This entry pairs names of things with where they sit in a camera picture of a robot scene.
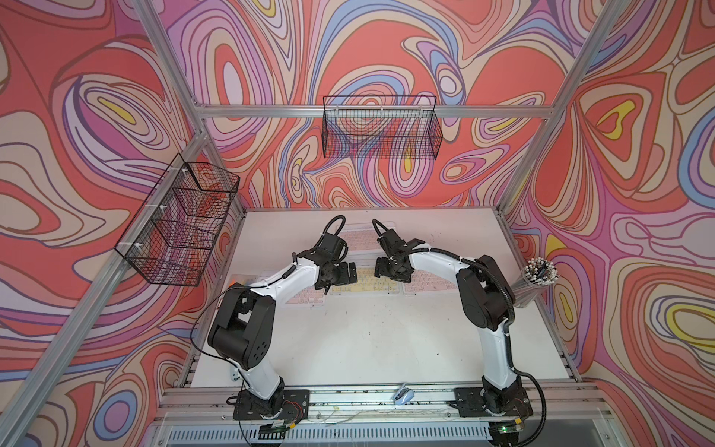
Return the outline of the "pink keyboard right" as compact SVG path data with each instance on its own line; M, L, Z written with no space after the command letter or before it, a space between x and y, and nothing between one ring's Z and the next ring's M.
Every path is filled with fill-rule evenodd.
M457 287L454 283L442 279L434 274L424 271L416 271L411 277L409 283L403 284L403 290L406 294L433 294L433 292L448 292L456 291Z

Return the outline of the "yellow keyboard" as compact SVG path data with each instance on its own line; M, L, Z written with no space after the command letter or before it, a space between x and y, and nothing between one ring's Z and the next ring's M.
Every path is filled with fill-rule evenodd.
M359 268L357 270L357 282L331 288L329 296L338 295L376 295L376 294L402 294L403 289L400 283L389 278L376 277L370 268Z

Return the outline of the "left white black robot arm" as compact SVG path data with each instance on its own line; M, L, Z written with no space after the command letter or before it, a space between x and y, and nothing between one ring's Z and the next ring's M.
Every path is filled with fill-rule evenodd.
M340 236L325 233L314 247L294 253L284 271L228 288L210 326L208 345L232 364L255 399L275 400L284 387L267 359L277 306L307 289L329 292L356 283L357 268L346 262L347 253Z

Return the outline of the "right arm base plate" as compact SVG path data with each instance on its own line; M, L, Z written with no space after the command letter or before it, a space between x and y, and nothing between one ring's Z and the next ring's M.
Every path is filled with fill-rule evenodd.
M458 387L454 390L454 399L447 404L463 418L527 419L534 414L524 389L495 391L481 387Z

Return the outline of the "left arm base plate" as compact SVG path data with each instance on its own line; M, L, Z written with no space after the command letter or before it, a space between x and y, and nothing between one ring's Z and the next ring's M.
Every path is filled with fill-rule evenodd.
M279 389L268 400L261 400L242 390L226 400L226 404L233 408L233 418L240 421L300 421L309 414L309 403L308 389Z

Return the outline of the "blue white binder clip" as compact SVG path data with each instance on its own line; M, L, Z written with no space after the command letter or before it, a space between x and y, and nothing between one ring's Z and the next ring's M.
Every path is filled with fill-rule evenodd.
M403 386L395 392L392 400L396 406L403 406L408 404L413 398L414 391L409 387Z

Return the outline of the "metal cup with pencils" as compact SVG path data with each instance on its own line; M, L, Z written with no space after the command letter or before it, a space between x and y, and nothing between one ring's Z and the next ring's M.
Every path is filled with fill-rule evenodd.
M521 276L512 284L514 307L527 307L538 294L556 284L559 273L555 264L544 257L534 257L526 262Z

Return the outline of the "pink keyboard front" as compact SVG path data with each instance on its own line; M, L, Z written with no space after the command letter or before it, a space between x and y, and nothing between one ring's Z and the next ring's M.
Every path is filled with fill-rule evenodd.
M340 232L350 254L382 253L378 234L371 223L349 223Z

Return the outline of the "pink keyboard left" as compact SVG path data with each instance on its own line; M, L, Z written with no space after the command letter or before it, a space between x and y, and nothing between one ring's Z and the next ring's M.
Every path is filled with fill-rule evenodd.
M287 302L287 305L309 305L309 307L319 307L325 303L324 290L315 290L313 287L306 288L296 294Z

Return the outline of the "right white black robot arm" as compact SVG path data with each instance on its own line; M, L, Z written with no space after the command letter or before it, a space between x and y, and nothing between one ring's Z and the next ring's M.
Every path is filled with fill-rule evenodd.
M376 277L407 284L414 272L424 271L458 288L465 316L480 331L484 357L482 398L490 413L504 413L522 385L513 365L508 335L508 327L515 320L515 298L495 259L489 255L468 259L431 247L418 238L405 241L395 229L377 220L372 225L385 252L376 260Z

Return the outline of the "pink keyboard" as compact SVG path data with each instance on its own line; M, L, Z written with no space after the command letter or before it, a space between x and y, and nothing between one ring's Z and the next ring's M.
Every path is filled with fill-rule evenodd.
M319 307L325 303L324 290L315 290L313 287L306 288L296 294L287 302L287 305L309 305L309 307Z
M457 287L454 283L442 279L434 274L424 271L416 271L411 277L409 283L403 284L403 290L406 294L433 294L433 292L448 292L456 291Z
M349 223L340 232L350 254L382 253L378 234L371 223Z

